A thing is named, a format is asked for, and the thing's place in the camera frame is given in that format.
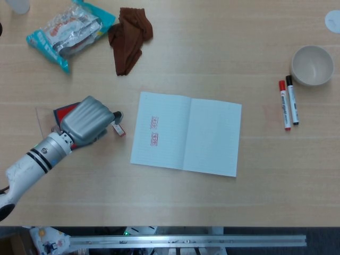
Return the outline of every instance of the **red stamp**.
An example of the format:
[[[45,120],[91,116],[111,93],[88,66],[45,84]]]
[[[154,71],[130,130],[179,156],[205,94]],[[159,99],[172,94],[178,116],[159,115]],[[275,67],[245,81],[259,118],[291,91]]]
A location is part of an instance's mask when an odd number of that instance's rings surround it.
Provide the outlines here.
[[[151,134],[151,146],[157,146],[158,145],[158,133]]]
[[[157,125],[158,125],[158,117],[152,116],[150,129],[157,129]]]

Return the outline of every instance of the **white bowl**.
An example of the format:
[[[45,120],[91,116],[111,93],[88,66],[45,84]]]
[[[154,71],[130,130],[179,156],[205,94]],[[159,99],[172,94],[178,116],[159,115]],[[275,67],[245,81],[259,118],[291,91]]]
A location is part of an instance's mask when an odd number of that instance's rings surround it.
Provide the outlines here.
[[[325,49],[308,45],[294,54],[291,71],[294,79],[302,85],[323,85],[334,73],[334,62]]]

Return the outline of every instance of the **black stripe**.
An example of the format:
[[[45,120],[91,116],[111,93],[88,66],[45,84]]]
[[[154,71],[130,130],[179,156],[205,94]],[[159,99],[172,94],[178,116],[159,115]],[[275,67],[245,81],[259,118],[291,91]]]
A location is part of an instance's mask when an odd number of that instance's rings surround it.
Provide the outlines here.
[[[48,160],[40,153],[38,152],[35,148],[31,149],[35,154],[38,154],[39,157],[45,162],[45,164],[48,166],[49,170],[51,170],[53,167],[52,165],[48,162]]]
[[[48,173],[48,170],[46,169],[46,167],[30,152],[26,153],[28,156],[30,156],[35,162],[38,163],[38,165],[42,168],[42,170],[44,170],[45,174]]]

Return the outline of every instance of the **cable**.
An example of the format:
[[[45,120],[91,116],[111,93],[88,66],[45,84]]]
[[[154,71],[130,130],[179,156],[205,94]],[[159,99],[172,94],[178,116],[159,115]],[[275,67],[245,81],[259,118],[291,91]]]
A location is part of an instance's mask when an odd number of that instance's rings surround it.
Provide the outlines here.
[[[6,190],[8,190],[10,187],[9,186],[7,186],[6,188],[4,188],[4,189],[2,189],[2,190],[0,190],[0,195],[1,194],[6,194]]]

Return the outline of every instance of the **black marker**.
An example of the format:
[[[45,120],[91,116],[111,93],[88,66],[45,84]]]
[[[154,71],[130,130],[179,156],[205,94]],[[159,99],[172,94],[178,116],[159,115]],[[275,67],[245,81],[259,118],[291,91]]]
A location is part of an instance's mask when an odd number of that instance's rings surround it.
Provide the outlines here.
[[[296,107],[295,93],[294,93],[293,81],[292,81],[291,75],[286,76],[286,82],[287,82],[287,87],[288,87],[289,101],[291,103],[293,124],[298,125],[300,120],[299,120],[299,115],[298,115],[298,108]]]

